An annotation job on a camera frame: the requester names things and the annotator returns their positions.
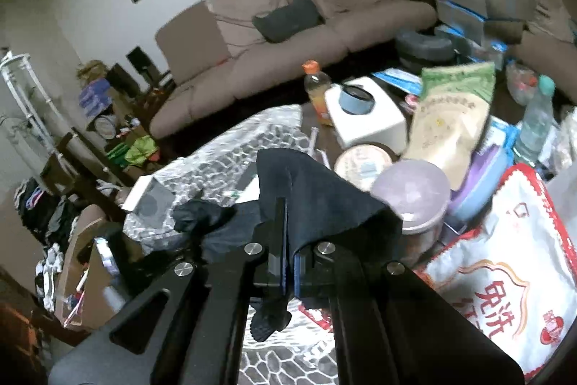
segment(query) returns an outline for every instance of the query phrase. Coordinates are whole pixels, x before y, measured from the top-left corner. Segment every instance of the orange bottle cap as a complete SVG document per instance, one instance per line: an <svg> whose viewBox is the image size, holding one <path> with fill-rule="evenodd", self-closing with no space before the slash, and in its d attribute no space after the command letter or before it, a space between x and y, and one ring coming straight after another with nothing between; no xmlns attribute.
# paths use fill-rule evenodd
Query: orange bottle cap
<svg viewBox="0 0 577 385"><path fill-rule="evenodd" d="M302 68L305 70L306 74L316 74L321 70L321 67L318 65L317 61L307 61L302 65Z"/></svg>

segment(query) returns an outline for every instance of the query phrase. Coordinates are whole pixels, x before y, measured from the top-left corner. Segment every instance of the patterned tablecloth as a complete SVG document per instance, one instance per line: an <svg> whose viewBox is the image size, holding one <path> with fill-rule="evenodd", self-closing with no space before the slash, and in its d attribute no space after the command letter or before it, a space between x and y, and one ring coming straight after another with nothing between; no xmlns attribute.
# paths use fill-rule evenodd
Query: patterned tablecloth
<svg viewBox="0 0 577 385"><path fill-rule="evenodd" d="M154 176L176 195L172 207L193 198L200 190L203 199L231 206L235 200L227 195L235 189L250 163L256 161L260 149L307 150L309 138L301 132L301 122L299 105L270 108L234 126L189 157L178 158ZM174 248L185 235L174 230L171 213L172 208L162 227L145 227L135 215L129 214L124 233L147 251ZM250 335L255 311L249 309L239 385L338 384L334 336L302 313L299 305L297 299L289 303L290 324L264 343L257 343Z"/></svg>

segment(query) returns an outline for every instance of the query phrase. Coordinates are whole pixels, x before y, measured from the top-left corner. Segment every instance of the plastic bottle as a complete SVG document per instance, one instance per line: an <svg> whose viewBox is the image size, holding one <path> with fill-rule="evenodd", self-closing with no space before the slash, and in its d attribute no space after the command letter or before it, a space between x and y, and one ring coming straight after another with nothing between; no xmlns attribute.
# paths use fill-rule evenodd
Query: plastic bottle
<svg viewBox="0 0 577 385"><path fill-rule="evenodd" d="M515 162L523 162L534 167L543 149L543 144L553 123L553 103L555 83L542 75L533 98L525 109L523 127L515 141L513 153Z"/></svg>
<svg viewBox="0 0 577 385"><path fill-rule="evenodd" d="M307 75L305 76L305 90L309 94L310 102L317 112L320 124L332 126L331 117L328 114L327 103L324 99L324 93L331 88L331 78L322 72L317 61L307 61L302 65Z"/></svg>

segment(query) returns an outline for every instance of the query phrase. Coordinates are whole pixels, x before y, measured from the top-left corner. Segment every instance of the bottle with orange cap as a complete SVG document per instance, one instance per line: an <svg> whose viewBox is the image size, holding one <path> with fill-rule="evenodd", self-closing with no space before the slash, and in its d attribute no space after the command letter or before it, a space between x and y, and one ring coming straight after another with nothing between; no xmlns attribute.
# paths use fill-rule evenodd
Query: bottle with orange cap
<svg viewBox="0 0 577 385"><path fill-rule="evenodd" d="M328 114L327 103L324 93L331 88L331 78L322 72L317 61L307 61L302 65L307 75L305 76L305 90L309 94L314 110L317 112L320 124L332 126L331 117Z"/></svg>

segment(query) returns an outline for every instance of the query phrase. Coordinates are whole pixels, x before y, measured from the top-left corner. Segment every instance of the pile of clothes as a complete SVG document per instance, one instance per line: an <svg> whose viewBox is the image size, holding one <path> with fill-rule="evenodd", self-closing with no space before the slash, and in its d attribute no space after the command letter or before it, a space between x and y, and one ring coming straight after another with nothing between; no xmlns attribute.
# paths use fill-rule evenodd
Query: pile of clothes
<svg viewBox="0 0 577 385"><path fill-rule="evenodd" d="M14 208L22 225L44 247L44 259L36 266L36 294L48 312L54 312L54 275L62 272L79 210L67 199L44 191L34 178L24 180L14 193Z"/></svg>

